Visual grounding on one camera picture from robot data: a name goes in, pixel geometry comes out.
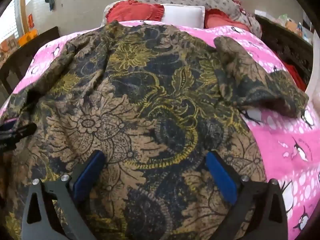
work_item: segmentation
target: orange container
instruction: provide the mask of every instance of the orange container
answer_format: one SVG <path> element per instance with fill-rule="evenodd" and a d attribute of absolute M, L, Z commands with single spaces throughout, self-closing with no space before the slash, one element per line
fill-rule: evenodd
<path fill-rule="evenodd" d="M 25 35 L 23 35 L 19 40 L 18 43 L 20 46 L 23 46 L 24 44 L 26 44 L 28 41 L 31 41 L 32 39 L 34 39 L 36 36 L 38 36 L 38 30 L 34 29 L 28 33 L 26 33 Z"/>

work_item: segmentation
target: blue gripper pad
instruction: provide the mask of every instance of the blue gripper pad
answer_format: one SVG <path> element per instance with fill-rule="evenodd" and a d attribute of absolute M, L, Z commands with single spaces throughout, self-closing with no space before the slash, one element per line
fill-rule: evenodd
<path fill-rule="evenodd" d="M 11 130 L 16 123 L 17 118 L 14 118 L 8 122 L 5 122 L 3 125 L 0 126 L 0 132 Z"/>
<path fill-rule="evenodd" d="M 237 187 L 233 179 L 228 175 L 227 171 L 211 152 L 208 152 L 207 154 L 206 165 L 215 184 L 222 193 L 223 198 L 234 205 L 237 200 Z"/>
<path fill-rule="evenodd" d="M 72 173 L 70 186 L 73 192 L 73 200 L 80 203 L 89 197 L 93 184 L 98 180 L 100 172 L 106 163 L 106 157 L 102 151 L 95 150 L 80 169 Z"/>

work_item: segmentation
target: dark wooden cabinet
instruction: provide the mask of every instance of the dark wooden cabinet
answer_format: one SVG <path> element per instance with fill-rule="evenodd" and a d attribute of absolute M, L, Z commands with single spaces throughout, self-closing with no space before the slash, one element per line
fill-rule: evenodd
<path fill-rule="evenodd" d="M 262 28 L 261 40 L 286 63 L 294 65 L 308 84 L 313 65 L 313 47 L 297 34 L 259 15 L 255 16 Z"/>

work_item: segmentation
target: metal screw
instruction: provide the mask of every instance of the metal screw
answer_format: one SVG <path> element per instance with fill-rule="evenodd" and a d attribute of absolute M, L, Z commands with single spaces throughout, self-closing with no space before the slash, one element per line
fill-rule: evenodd
<path fill-rule="evenodd" d="M 276 179 L 271 179 L 270 181 L 273 185 L 278 185 L 278 181 Z"/>
<path fill-rule="evenodd" d="M 67 181 L 68 179 L 69 179 L 69 175 L 68 174 L 65 174 L 65 175 L 61 176 L 61 180 L 62 181 Z"/>
<path fill-rule="evenodd" d="M 241 180 L 242 180 L 243 182 L 247 182 L 247 181 L 249 181 L 249 177 L 248 177 L 247 175 L 242 175 L 242 176 L 241 176 Z"/>
<path fill-rule="evenodd" d="M 34 179 L 34 180 L 32 181 L 32 184 L 33 184 L 33 185 L 38 185 L 39 182 L 40 182 L 39 179 Z"/>

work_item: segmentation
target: white pillow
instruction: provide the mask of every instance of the white pillow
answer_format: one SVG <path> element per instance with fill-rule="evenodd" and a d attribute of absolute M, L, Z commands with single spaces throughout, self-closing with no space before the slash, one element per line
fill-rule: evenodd
<path fill-rule="evenodd" d="M 172 3 L 162 5 L 164 6 L 162 22 L 192 28 L 204 28 L 204 6 L 188 6 Z"/>

